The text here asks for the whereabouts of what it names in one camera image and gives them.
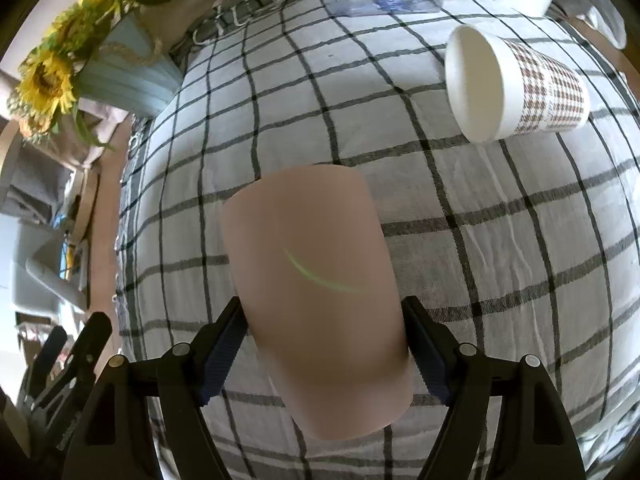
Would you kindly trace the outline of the plaid paper cup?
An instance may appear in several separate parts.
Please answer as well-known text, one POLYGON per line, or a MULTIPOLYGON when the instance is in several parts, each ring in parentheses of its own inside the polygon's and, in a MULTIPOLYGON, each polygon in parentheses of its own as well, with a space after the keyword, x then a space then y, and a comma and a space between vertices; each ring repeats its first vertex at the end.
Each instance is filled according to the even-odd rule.
POLYGON ((472 143, 573 131, 591 112, 585 81, 574 70, 470 25, 448 38, 445 79, 454 119, 472 143))

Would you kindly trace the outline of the blue ribbed flower pot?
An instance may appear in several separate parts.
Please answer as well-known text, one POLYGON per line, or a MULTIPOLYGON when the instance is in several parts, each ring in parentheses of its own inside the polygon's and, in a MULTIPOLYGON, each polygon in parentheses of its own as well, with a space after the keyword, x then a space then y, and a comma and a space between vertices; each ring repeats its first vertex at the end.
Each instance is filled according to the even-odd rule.
POLYGON ((142 117, 155 117, 177 94, 183 73, 145 29, 126 14, 79 71, 75 88, 87 99, 142 117))

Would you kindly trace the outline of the black white checked tablecloth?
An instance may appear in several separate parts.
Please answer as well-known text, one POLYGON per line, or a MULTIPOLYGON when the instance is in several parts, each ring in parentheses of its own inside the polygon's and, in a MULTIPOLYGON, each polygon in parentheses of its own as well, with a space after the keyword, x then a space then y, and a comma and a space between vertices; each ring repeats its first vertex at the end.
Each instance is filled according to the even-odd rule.
POLYGON ((533 353, 559 388, 587 476, 639 432, 639 103, 570 25, 491 0, 334 18, 322 0, 238 0, 190 32, 180 90, 138 120, 116 252, 122 350, 161 356, 232 296, 228 198, 294 166, 352 167, 378 208, 398 289, 490 356, 533 353), (476 145, 444 83, 457 26, 583 76, 579 130, 476 145))

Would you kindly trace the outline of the yellow sunflower bouquet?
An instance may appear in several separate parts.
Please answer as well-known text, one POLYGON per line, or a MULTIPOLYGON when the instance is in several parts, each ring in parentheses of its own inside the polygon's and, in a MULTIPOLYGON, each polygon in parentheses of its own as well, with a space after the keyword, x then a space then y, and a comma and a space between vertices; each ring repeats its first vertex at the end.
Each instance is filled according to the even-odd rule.
POLYGON ((90 61, 101 55, 117 55, 137 66, 155 64, 170 43, 148 26, 142 29, 151 39, 151 52, 134 52, 121 41, 108 38, 126 18, 137 18, 140 11, 175 0, 78 0, 53 20, 40 44, 28 52, 17 67, 20 78, 6 99, 9 116, 28 142, 46 142, 69 117, 79 139, 90 146, 106 148, 87 127, 79 111, 80 74, 90 61))

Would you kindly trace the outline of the pink plastic cup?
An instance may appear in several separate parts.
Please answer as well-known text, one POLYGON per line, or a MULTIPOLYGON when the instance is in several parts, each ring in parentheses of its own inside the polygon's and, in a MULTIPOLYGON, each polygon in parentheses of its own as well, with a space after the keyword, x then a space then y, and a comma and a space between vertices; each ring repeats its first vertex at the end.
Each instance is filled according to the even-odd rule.
POLYGON ((248 328, 300 429, 349 440, 401 418, 409 351, 364 177, 334 165, 270 174, 224 204, 221 231, 248 328))

